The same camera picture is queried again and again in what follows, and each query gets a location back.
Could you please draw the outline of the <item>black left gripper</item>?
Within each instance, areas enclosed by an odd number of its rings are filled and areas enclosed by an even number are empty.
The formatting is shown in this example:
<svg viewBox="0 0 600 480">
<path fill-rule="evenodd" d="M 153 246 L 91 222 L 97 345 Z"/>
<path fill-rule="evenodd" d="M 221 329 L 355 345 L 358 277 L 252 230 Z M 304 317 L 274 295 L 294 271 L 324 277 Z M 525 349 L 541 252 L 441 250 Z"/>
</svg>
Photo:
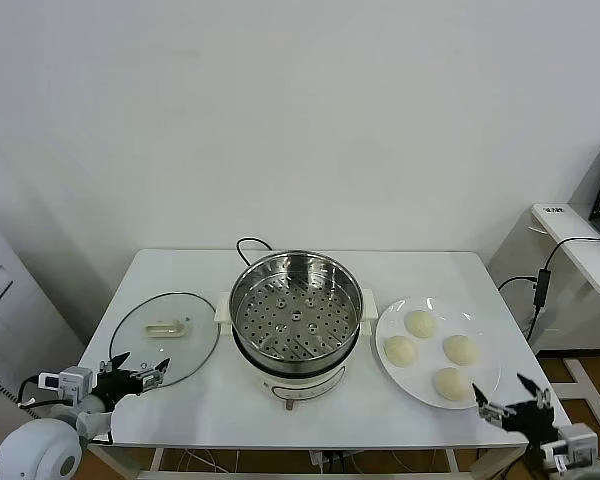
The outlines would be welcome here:
<svg viewBox="0 0 600 480">
<path fill-rule="evenodd" d="M 113 412 L 116 404 L 127 395 L 139 395 L 143 389 L 156 389 L 163 384 L 169 358 L 141 371 L 119 369 L 129 355 L 129 352 L 124 352 L 100 362 L 96 386 L 91 394 L 102 402 L 105 413 Z"/>
</svg>

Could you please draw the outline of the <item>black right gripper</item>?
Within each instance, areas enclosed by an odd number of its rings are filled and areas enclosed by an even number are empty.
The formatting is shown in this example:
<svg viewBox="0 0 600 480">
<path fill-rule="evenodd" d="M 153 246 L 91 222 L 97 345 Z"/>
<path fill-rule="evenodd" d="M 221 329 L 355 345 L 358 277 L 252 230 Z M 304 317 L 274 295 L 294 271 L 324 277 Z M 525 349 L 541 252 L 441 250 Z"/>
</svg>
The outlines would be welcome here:
<svg viewBox="0 0 600 480">
<path fill-rule="evenodd" d="M 558 430 L 554 426 L 555 411 L 551 405 L 551 391 L 541 388 L 534 380 L 521 373 L 516 376 L 531 399 L 507 407 L 491 403 L 479 387 L 472 384 L 479 416 L 491 425 L 501 425 L 507 432 L 521 433 L 529 443 L 556 441 Z"/>
</svg>

